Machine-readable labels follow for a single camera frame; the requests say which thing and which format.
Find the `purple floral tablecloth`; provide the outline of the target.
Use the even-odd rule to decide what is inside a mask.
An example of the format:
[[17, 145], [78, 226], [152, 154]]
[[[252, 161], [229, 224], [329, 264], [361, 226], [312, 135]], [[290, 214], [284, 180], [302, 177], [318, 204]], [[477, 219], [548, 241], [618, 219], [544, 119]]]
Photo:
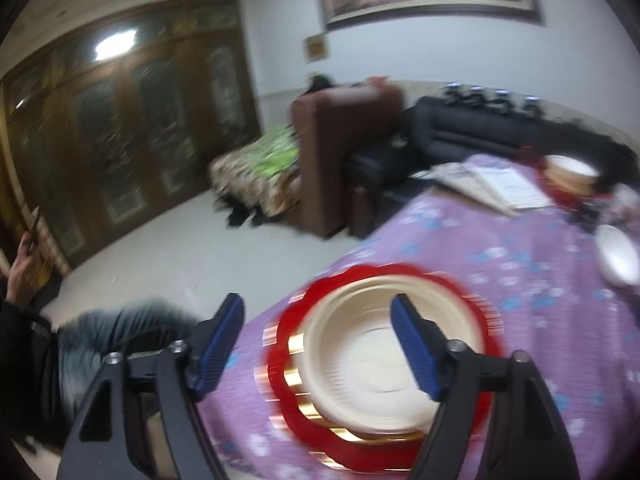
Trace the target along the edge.
[[338, 479], [288, 429], [266, 377], [281, 315], [364, 271], [443, 278], [503, 352], [534, 359], [582, 478], [639, 452], [639, 309], [603, 278], [596, 241], [558, 207], [515, 218], [423, 193], [312, 281], [247, 322], [218, 388], [198, 406], [229, 466], [266, 479]]

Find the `small yellow wall plaque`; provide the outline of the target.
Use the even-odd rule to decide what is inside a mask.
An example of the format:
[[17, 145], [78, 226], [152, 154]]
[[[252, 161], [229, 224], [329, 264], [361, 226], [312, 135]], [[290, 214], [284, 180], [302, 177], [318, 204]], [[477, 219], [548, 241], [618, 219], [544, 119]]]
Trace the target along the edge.
[[326, 34], [307, 37], [304, 41], [306, 61], [308, 63], [325, 60], [329, 55]]

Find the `red tray under stack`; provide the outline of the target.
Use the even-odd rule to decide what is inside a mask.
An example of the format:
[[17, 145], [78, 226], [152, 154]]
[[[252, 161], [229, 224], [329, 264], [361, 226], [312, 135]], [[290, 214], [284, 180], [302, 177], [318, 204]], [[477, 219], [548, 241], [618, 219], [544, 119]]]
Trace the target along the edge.
[[597, 190], [597, 177], [570, 169], [566, 162], [554, 162], [553, 156], [538, 155], [531, 146], [518, 150], [516, 161], [534, 170], [535, 183], [555, 203], [564, 209], [577, 209], [588, 200], [609, 200], [611, 191]]

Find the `dark wooden cabinet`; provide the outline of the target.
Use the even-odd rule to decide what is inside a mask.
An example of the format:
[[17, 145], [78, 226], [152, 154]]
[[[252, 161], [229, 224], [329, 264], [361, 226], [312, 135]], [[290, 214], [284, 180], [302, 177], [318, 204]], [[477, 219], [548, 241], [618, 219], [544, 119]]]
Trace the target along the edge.
[[38, 49], [1, 81], [15, 195], [73, 269], [257, 138], [240, 0], [167, 0]]

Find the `green patterned blanket pile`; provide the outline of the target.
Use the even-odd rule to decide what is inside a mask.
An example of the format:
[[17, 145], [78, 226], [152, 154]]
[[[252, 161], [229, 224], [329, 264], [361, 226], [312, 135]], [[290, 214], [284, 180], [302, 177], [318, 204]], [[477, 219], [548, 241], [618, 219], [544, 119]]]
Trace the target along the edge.
[[214, 159], [209, 185], [220, 198], [232, 198], [266, 217], [279, 217], [300, 200], [299, 142], [292, 126], [277, 126]]

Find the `red plate with gold print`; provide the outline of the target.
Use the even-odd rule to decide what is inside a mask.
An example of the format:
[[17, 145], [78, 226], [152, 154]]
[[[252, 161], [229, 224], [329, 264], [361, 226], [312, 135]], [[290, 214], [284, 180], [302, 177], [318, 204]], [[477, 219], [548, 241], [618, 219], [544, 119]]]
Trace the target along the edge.
[[266, 329], [265, 375], [285, 425], [330, 468], [407, 471], [435, 417], [390, 322], [399, 294], [447, 338], [503, 356], [498, 310], [448, 273], [358, 264], [318, 278]]

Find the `black leather sofa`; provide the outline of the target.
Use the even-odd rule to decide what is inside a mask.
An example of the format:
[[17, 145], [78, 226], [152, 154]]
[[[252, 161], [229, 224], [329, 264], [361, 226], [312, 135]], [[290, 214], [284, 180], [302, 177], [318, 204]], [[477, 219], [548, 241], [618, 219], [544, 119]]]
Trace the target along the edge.
[[574, 122], [424, 96], [401, 113], [394, 133], [347, 159], [348, 232], [362, 240], [431, 188], [431, 180], [414, 176], [419, 171], [473, 155], [530, 164], [553, 154], [596, 168], [600, 192], [639, 179], [638, 155], [631, 148]]

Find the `large white foam bowl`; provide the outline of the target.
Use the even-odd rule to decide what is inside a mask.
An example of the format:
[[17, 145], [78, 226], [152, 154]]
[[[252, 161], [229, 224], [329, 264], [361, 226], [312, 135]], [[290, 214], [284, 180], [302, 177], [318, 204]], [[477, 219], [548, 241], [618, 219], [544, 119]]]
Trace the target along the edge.
[[631, 238], [615, 226], [598, 226], [596, 235], [600, 271], [614, 287], [639, 285], [639, 255]]

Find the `beige plastic bowl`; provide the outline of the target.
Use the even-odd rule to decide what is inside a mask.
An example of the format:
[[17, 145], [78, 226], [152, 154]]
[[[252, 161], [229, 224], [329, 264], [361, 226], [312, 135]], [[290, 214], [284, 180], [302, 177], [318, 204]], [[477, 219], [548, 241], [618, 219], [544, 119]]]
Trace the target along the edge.
[[442, 274], [362, 278], [314, 300], [288, 338], [288, 352], [310, 403], [351, 432], [427, 430], [438, 408], [416, 384], [390, 322], [390, 304], [399, 294], [447, 338], [478, 352], [488, 348], [468, 296]]

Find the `seated person in jeans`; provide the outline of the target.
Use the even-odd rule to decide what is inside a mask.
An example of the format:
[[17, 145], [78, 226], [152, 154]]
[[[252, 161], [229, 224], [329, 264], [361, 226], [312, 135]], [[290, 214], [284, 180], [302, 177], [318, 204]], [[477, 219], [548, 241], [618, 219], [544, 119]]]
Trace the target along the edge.
[[108, 354], [162, 350], [189, 336], [198, 317], [151, 298], [54, 328], [29, 307], [36, 278], [36, 246], [26, 232], [1, 275], [1, 435], [60, 450]]

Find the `beige magazine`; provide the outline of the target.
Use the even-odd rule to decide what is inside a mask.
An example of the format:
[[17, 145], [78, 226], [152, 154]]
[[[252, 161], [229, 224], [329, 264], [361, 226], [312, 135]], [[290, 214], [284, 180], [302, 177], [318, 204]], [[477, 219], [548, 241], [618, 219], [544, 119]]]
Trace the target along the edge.
[[518, 214], [509, 207], [504, 200], [483, 183], [474, 172], [466, 168], [461, 162], [447, 162], [432, 168], [434, 180], [445, 188], [456, 191], [466, 198], [497, 211], [507, 217], [516, 217]]

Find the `open white booklet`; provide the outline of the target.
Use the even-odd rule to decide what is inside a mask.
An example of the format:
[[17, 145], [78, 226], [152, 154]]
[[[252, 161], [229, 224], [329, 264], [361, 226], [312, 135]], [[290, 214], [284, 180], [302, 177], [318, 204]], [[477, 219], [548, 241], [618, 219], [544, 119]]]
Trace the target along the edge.
[[547, 208], [552, 200], [512, 168], [469, 166], [469, 170], [500, 203], [516, 211]]

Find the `stack of beige bowls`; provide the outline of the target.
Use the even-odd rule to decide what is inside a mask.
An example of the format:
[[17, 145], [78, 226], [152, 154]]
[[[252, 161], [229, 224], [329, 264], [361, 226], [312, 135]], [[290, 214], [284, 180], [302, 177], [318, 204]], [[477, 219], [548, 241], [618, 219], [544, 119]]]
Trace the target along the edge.
[[544, 156], [544, 176], [560, 190], [582, 197], [594, 193], [600, 178], [598, 170], [585, 162], [557, 154]]

